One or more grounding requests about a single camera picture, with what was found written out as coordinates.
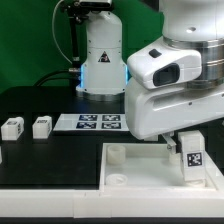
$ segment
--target white platform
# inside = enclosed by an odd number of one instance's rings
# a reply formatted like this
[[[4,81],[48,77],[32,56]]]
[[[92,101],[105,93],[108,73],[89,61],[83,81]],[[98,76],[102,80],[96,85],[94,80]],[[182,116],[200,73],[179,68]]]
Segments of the white platform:
[[[125,162],[110,165],[111,145],[103,145],[99,190],[1,190],[0,217],[224,217],[224,178],[207,154],[206,187],[194,188],[167,145],[122,144]],[[111,174],[126,176],[126,186],[106,185]]]
[[[118,119],[104,120],[104,116],[118,117]],[[61,114],[54,131],[128,131],[124,114]]]

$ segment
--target white block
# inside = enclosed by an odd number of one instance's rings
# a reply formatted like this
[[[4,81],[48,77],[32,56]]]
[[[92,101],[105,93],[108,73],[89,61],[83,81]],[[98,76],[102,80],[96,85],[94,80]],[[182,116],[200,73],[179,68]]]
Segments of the white block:
[[[49,116],[38,117],[33,124],[33,138],[47,139],[52,130],[52,118]]]
[[[182,144],[181,170],[185,181],[205,179],[205,140],[199,131],[178,133]]]
[[[1,126],[3,141],[16,141],[24,131],[24,119],[22,117],[9,118]]]

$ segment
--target black cable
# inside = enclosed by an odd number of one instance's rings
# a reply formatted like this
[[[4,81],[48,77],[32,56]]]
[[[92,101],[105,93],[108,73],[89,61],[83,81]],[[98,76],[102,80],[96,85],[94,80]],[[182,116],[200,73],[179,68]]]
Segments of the black cable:
[[[54,72],[51,72],[47,75],[45,75],[44,77],[42,77],[41,79],[39,79],[35,84],[34,86],[39,86],[40,83],[42,83],[45,79],[49,78],[49,77],[52,77],[54,75],[57,75],[57,74],[62,74],[62,73],[69,73],[69,70],[68,69],[63,69],[63,70],[58,70],[58,71],[54,71]]]
[[[72,78],[72,77],[58,77],[58,78],[48,78],[48,79],[45,79],[43,80],[42,82],[40,82],[37,86],[42,86],[45,82],[48,82],[48,81],[52,81],[52,80],[77,80],[77,78]]]

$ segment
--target robot camera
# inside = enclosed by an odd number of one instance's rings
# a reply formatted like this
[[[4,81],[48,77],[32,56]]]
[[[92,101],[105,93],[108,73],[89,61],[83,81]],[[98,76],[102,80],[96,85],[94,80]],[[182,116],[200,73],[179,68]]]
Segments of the robot camera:
[[[80,0],[80,5],[88,8],[110,8],[112,0]]]

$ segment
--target metal bracket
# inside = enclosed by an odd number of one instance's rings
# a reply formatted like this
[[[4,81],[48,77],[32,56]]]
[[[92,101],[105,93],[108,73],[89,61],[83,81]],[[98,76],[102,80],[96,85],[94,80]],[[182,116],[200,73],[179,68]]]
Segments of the metal bracket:
[[[167,149],[170,151],[171,154],[176,154],[177,150],[176,150],[176,142],[171,138],[172,136],[174,136],[174,132],[169,132],[169,133],[165,133],[162,135],[164,140],[167,142]]]

